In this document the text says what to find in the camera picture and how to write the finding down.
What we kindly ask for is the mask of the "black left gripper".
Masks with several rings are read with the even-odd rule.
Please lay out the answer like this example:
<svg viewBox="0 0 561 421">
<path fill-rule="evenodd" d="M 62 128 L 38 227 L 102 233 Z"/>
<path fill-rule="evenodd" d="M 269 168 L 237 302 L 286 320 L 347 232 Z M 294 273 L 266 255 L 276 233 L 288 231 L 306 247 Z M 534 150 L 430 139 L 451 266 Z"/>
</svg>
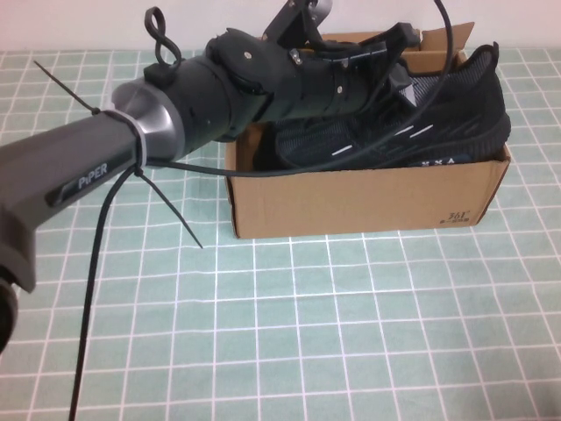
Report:
<svg viewBox="0 0 561 421">
<path fill-rule="evenodd" d="M 399 22 L 358 44 L 343 43 L 339 51 L 291 49 L 285 73 L 262 120 L 276 122 L 298 118 L 330 117 L 353 113 L 368 105 L 379 93 L 389 68 L 389 54 L 400 55 L 419 46 L 419 33 Z M 415 87 L 406 64 L 398 62 L 387 78 L 390 110 L 417 108 Z"/>
</svg>

